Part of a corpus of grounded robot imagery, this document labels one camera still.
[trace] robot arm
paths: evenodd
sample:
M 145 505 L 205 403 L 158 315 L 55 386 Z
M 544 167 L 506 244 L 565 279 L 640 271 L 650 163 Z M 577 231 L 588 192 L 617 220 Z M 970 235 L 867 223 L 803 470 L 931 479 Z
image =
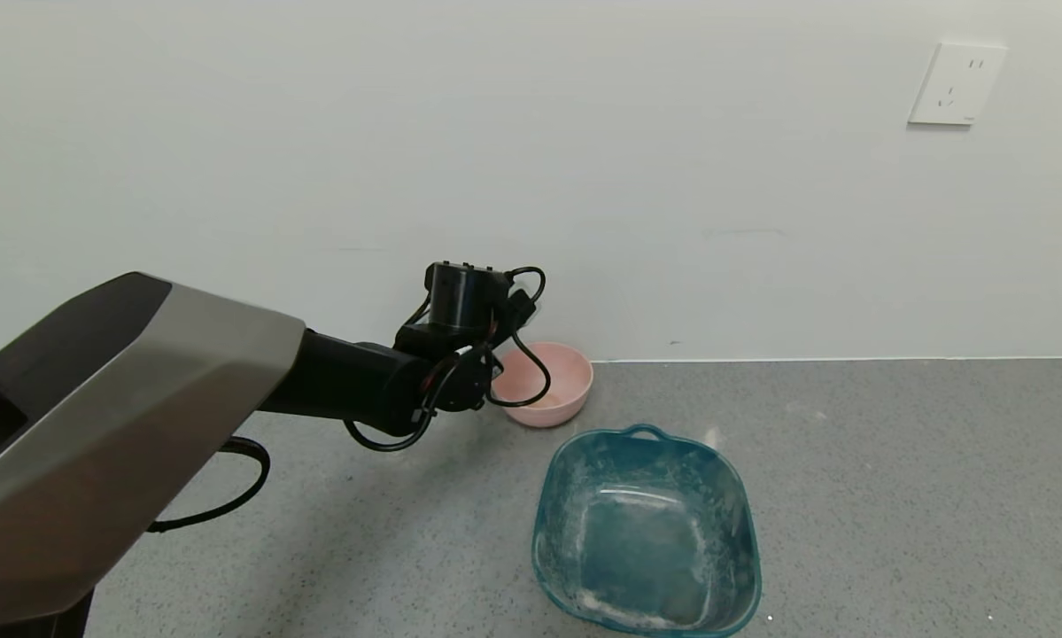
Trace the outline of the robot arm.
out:
M 507 404 L 490 393 L 492 348 L 525 347 L 546 283 L 513 291 L 524 272 L 542 277 L 433 263 L 393 347 L 139 272 L 63 304 L 0 350 L 0 626 L 88 601 L 255 410 L 343 420 L 394 451 L 439 410 Z M 543 391 L 518 403 L 546 394 L 539 367 Z M 405 438 L 376 443 L 357 423 Z

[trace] blue plastic basin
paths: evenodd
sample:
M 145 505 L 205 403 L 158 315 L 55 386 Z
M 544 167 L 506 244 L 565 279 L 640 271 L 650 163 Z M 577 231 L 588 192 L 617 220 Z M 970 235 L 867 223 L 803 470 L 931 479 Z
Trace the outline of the blue plastic basin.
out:
M 580 433 L 554 453 L 531 561 L 558 606 L 632 634 L 732 635 L 761 593 L 739 476 L 649 425 Z

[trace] basin handle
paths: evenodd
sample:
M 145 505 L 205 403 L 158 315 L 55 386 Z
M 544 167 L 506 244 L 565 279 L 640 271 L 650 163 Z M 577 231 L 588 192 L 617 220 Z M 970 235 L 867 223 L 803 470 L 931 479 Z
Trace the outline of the basin handle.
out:
M 669 441 L 670 438 L 669 435 L 661 431 L 660 428 L 657 428 L 656 426 L 651 426 L 649 424 L 637 424 L 635 426 L 632 426 L 631 428 L 623 429 L 623 431 L 621 431 L 621 436 L 637 437 L 638 433 L 641 432 L 651 433 L 651 435 L 655 436 L 660 441 Z

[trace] pink bowl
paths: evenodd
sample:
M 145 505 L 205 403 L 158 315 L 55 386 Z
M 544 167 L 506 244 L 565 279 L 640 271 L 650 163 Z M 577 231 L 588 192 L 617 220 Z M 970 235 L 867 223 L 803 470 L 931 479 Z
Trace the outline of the pink bowl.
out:
M 552 428 L 572 419 L 586 403 L 595 382 L 595 367 L 582 352 L 568 345 L 538 342 L 528 346 L 550 370 L 550 392 L 526 408 L 503 408 L 508 415 L 531 428 Z M 542 370 L 523 350 L 507 352 L 503 373 L 492 381 L 494 395 L 502 400 L 520 400 L 542 391 Z

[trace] plastic bowl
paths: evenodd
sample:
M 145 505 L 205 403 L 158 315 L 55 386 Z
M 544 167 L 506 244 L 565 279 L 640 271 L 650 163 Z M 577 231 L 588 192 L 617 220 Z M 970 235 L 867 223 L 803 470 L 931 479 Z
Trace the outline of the plastic bowl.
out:
M 503 408 L 508 415 L 531 428 L 552 428 L 572 419 L 586 403 L 595 381 L 595 367 L 582 352 L 551 342 L 528 346 L 550 370 L 550 392 L 526 408 Z M 529 399 L 542 391 L 542 370 L 523 350 L 512 350 L 502 358 L 503 373 L 491 383 L 498 399 Z
M 531 563 L 567 613 L 669 638 L 736 633 L 763 587 L 747 493 L 732 465 L 648 425 L 580 433 L 554 453 Z

